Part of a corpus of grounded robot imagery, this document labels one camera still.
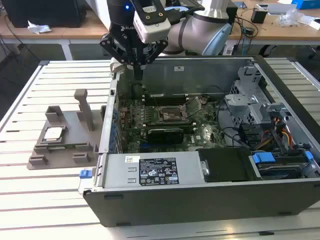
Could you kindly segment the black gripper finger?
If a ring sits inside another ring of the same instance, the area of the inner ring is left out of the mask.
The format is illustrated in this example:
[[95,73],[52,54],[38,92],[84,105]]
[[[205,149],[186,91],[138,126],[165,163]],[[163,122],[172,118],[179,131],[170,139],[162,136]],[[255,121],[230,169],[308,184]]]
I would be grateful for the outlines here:
[[142,54],[143,61],[138,71],[139,81],[142,80],[143,71],[146,69],[147,65],[151,64],[167,46],[168,46],[167,40],[158,40],[148,45],[146,53]]
[[99,43],[112,57],[121,64],[125,64],[133,71],[133,79],[139,80],[139,65],[133,49],[130,35],[125,32],[106,33]]

